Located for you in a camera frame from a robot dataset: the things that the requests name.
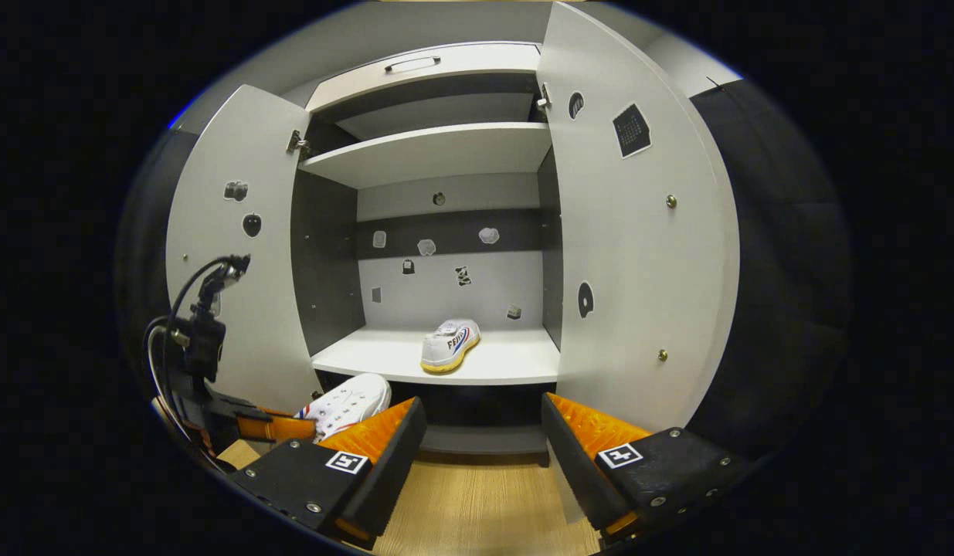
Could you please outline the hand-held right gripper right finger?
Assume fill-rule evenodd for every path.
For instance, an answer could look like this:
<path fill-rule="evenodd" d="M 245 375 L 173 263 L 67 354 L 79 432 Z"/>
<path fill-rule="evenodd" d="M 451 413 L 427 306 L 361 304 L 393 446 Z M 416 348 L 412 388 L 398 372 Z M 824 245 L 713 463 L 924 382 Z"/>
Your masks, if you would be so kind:
<path fill-rule="evenodd" d="M 604 541 L 678 527 L 752 470 L 684 427 L 648 432 L 555 393 L 543 395 L 541 416 L 579 509 Z"/>

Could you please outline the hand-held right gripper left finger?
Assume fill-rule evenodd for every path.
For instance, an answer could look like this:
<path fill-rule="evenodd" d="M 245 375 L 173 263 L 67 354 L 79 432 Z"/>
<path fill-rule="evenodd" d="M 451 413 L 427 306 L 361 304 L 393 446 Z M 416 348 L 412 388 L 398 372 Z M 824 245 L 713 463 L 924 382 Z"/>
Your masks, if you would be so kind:
<path fill-rule="evenodd" d="M 426 429 L 423 400 L 413 397 L 319 443 L 288 439 L 227 479 L 298 527 L 371 550 Z"/>

